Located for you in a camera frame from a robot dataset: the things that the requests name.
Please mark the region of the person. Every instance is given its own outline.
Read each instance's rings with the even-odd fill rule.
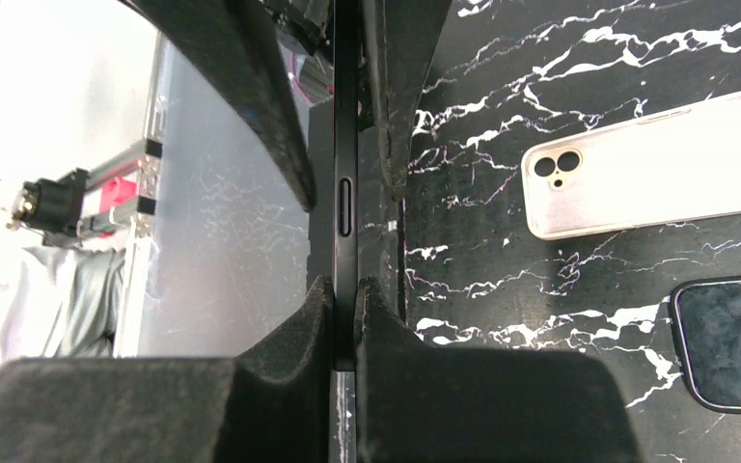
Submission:
[[[0,366],[111,356],[123,268],[123,251],[0,246]]]

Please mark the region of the marble countertop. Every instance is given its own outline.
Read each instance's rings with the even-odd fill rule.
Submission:
[[[737,91],[741,2],[454,3],[414,130],[408,325],[436,345],[599,358],[647,461],[741,461],[741,415],[691,398],[665,305],[683,282],[741,275],[741,215],[545,242],[518,165],[534,145]]]

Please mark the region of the smartphone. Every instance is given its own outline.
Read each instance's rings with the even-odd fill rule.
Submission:
[[[538,145],[521,175],[541,239],[741,213],[741,92]]]
[[[671,312],[689,392],[706,408],[741,413],[741,277],[681,285]]]

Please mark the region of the gray fabric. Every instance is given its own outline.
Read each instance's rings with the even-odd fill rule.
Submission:
[[[56,357],[111,357],[125,251],[78,252],[66,329]]]

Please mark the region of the red object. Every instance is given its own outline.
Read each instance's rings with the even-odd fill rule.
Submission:
[[[123,204],[124,201],[135,196],[135,191],[137,191],[137,184],[134,181],[120,177],[107,181],[100,189],[99,212],[106,212],[112,207]],[[107,236],[112,236],[112,233],[104,234],[102,237]]]

